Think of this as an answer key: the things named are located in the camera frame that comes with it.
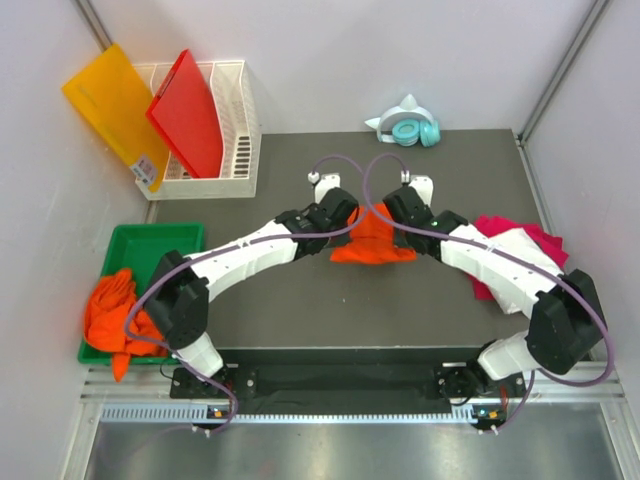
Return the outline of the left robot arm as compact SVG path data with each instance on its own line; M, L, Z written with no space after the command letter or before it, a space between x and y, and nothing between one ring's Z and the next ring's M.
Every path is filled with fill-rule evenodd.
M347 233L358 201L334 187L303 210L288 210L223 247L188 256L165 254L142 296L142 308L166 348L192 369L205 396L226 387L223 359L207 333L209 304L232 286L272 267L315 255Z

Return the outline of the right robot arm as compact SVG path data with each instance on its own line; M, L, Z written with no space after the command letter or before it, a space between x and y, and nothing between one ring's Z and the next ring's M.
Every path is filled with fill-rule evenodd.
M466 380L474 393L490 395L516 373L565 375L604 340L600 299L584 271L564 274L523 260L463 217L449 210L434 215L413 186L383 203L413 250L479 280L529 321L527 330L489 343L472 361Z

